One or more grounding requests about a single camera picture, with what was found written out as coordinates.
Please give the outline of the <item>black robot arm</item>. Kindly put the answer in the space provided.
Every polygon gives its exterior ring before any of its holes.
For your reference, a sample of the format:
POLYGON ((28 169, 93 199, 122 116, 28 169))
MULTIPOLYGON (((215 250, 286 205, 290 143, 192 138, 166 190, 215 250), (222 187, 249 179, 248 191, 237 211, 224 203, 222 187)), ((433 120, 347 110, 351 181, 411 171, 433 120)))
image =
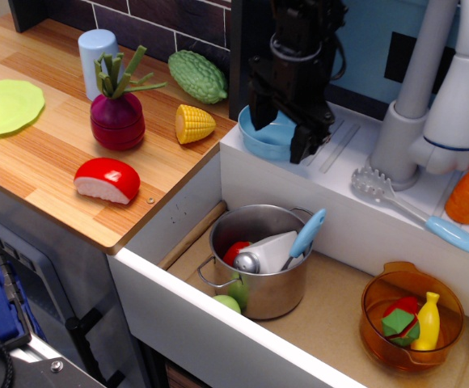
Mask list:
POLYGON ((295 124, 289 160, 315 154, 331 137, 335 121, 325 99, 328 84, 341 78, 347 63, 333 66, 344 49, 337 31, 348 11, 341 1, 273 1, 275 32, 269 40, 271 59, 249 61, 251 122, 263 129, 282 112, 295 124))

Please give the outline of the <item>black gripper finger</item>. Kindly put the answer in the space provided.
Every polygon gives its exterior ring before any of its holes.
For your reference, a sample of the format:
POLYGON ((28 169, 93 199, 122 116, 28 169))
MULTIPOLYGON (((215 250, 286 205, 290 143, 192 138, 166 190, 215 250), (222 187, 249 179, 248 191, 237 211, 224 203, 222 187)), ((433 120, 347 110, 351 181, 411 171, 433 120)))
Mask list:
POLYGON ((251 122, 255 130, 261 130, 277 117, 277 109, 273 105, 273 91, 258 78, 251 79, 248 90, 251 122))
POLYGON ((321 146, 331 140, 331 126, 331 116, 322 120, 300 121, 291 139, 289 161, 299 164, 304 158, 314 155, 321 146))

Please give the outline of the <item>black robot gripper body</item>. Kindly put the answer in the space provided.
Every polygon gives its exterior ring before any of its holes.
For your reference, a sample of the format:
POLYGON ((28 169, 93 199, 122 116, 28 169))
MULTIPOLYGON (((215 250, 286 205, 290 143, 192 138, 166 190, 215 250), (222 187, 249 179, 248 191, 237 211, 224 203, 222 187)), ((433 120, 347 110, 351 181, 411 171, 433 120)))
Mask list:
POLYGON ((273 37, 269 42, 270 59, 254 56, 249 60, 249 82, 258 78, 273 91, 273 105, 298 124, 302 120, 335 118, 324 98, 332 80, 337 37, 321 40, 317 49, 306 55, 283 45, 273 37))

